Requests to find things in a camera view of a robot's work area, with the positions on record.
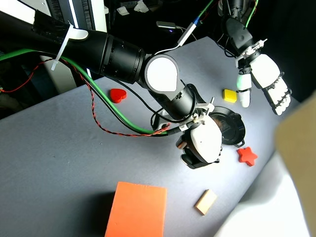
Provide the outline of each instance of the zip tie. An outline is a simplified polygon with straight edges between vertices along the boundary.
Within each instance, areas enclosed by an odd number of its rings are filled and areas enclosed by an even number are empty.
[[[68,29],[68,31],[67,31],[67,34],[66,34],[66,36],[65,36],[65,39],[64,39],[64,41],[63,41],[63,43],[62,43],[62,45],[61,45],[61,47],[60,47],[60,50],[59,50],[59,52],[58,52],[56,58],[53,60],[53,65],[51,66],[51,70],[52,70],[52,71],[55,70],[55,67],[56,67],[57,63],[58,63],[58,61],[59,61],[59,59],[60,59],[62,53],[64,52],[64,49],[66,48],[66,45],[67,45],[68,40],[69,40],[69,38],[70,38],[71,31],[72,31],[72,29],[74,28],[74,26],[73,26],[71,23],[69,23],[69,24],[70,24],[70,25],[69,25],[69,29]]]

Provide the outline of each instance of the gray table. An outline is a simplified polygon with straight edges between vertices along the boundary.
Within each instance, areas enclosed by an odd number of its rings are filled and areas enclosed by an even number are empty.
[[[169,54],[179,64],[181,79],[194,83],[205,100],[215,96],[215,105],[242,115],[246,146],[259,156],[255,166],[239,163],[237,149],[224,146],[219,164],[192,170],[180,160],[178,135],[107,134],[93,121],[90,94],[82,86],[0,120],[0,236],[103,236],[117,181],[168,188],[165,237],[216,233],[270,158],[274,129],[297,102],[278,117],[256,88],[248,109],[223,101],[223,88],[236,89],[237,69],[209,38]],[[107,78],[98,84],[105,91],[119,87]],[[133,88],[159,108],[148,92]],[[151,113],[131,93],[118,108],[150,128]],[[100,101],[96,111],[108,129],[129,132]],[[218,199],[201,216],[193,205],[206,189]]]

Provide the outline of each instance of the red star-shaped block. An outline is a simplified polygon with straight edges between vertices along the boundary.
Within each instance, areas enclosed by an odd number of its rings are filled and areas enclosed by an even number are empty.
[[[252,152],[250,147],[245,149],[240,148],[237,152],[239,154],[239,162],[245,162],[249,166],[255,165],[255,159],[258,158],[258,156]]]

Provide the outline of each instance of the black tape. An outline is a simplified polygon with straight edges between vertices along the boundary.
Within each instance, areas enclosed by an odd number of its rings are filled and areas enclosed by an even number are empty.
[[[32,30],[37,34],[62,44],[69,29],[69,25],[58,21],[38,10],[35,11],[35,20]]]

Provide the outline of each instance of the orange block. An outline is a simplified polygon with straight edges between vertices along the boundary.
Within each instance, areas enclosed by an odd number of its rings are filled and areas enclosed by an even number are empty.
[[[162,237],[167,189],[118,182],[105,237]]]

